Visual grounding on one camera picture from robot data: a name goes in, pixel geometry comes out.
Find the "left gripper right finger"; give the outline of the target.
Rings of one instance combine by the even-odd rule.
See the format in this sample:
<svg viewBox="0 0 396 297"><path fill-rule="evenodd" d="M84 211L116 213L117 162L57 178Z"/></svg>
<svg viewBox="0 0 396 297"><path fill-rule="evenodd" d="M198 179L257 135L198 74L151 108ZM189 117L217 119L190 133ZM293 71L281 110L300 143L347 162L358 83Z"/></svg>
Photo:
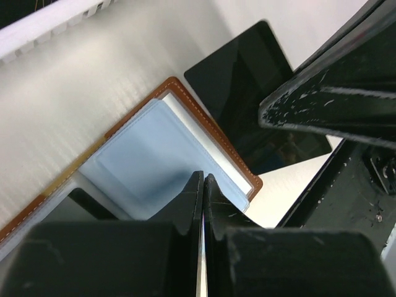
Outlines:
<svg viewBox="0 0 396 297"><path fill-rule="evenodd" d="M204 182L209 296L394 296L378 252L361 233L265 229Z"/></svg>

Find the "black credit card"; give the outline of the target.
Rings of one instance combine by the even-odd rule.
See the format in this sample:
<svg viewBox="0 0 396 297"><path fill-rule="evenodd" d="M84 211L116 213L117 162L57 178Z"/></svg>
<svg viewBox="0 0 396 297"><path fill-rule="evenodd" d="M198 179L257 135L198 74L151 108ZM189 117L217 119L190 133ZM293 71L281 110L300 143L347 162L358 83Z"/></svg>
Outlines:
<svg viewBox="0 0 396 297"><path fill-rule="evenodd" d="M119 220L119 218L86 191L76 188L43 219L43 222L93 222L96 220Z"/></svg>
<svg viewBox="0 0 396 297"><path fill-rule="evenodd" d="M289 62L265 20L184 73L206 110L255 175L332 151L326 136L259 126L260 102L292 76Z"/></svg>

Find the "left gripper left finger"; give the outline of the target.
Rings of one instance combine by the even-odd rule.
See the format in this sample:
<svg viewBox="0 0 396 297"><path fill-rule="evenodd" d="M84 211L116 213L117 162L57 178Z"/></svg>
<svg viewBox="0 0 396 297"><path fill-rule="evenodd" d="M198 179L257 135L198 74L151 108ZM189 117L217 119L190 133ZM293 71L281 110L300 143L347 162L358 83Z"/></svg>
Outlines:
<svg viewBox="0 0 396 297"><path fill-rule="evenodd" d="M204 175L151 219L48 222L21 242L2 296L195 296Z"/></svg>

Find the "brown leather card holder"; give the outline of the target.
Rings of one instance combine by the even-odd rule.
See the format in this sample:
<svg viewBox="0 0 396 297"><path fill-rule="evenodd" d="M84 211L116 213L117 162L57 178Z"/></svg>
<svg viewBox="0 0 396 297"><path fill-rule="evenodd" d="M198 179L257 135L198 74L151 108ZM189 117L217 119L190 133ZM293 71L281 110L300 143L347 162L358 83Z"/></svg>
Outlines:
<svg viewBox="0 0 396 297"><path fill-rule="evenodd" d="M195 171L213 174L241 211L263 185L180 80L169 77L2 227L1 257L83 184L112 214L146 220Z"/></svg>

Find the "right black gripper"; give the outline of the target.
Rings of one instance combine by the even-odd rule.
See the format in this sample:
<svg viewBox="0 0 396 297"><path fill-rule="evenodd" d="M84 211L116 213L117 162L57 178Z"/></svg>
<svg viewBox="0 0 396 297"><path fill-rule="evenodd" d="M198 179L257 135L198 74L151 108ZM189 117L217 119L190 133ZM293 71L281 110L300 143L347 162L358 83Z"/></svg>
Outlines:
<svg viewBox="0 0 396 297"><path fill-rule="evenodd" d="M392 9L395 1L366 1L295 70L299 75L262 101L260 127L395 148L395 31L384 30L323 69L311 66L356 41Z"/></svg>

